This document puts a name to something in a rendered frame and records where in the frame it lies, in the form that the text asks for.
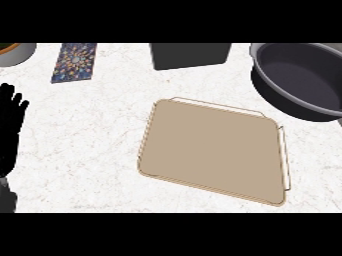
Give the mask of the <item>white planter with orange rim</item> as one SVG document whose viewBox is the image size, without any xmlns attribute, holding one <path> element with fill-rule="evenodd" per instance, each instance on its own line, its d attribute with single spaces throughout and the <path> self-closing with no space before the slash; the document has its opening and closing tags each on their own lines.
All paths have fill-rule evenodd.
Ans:
<svg viewBox="0 0 342 256">
<path fill-rule="evenodd" d="M 0 67 L 11 67 L 24 63 L 36 53 L 36 43 L 15 43 L 0 50 Z"/>
</svg>

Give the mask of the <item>dark grey box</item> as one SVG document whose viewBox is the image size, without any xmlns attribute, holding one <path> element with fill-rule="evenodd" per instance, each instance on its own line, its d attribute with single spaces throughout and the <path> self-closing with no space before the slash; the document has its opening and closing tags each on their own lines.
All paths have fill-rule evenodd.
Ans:
<svg viewBox="0 0 342 256">
<path fill-rule="evenodd" d="M 152 61 L 157 70 L 223 64 L 231 43 L 152 43 Z"/>
</svg>

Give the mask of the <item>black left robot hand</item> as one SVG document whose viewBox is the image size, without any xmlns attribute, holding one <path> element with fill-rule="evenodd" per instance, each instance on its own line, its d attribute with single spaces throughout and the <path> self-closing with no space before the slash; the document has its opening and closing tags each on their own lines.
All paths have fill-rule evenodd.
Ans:
<svg viewBox="0 0 342 256">
<path fill-rule="evenodd" d="M 20 133 L 30 101 L 15 92 L 15 86 L 3 83 L 0 86 L 0 177 L 15 168 Z"/>
</svg>

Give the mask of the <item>dark grey pot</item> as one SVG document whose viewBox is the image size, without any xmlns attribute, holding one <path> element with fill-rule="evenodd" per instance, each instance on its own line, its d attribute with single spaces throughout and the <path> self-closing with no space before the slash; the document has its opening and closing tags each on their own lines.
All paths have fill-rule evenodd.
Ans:
<svg viewBox="0 0 342 256">
<path fill-rule="evenodd" d="M 251 81 L 265 100 L 313 122 L 342 118 L 342 52 L 322 43 L 253 43 Z"/>
</svg>

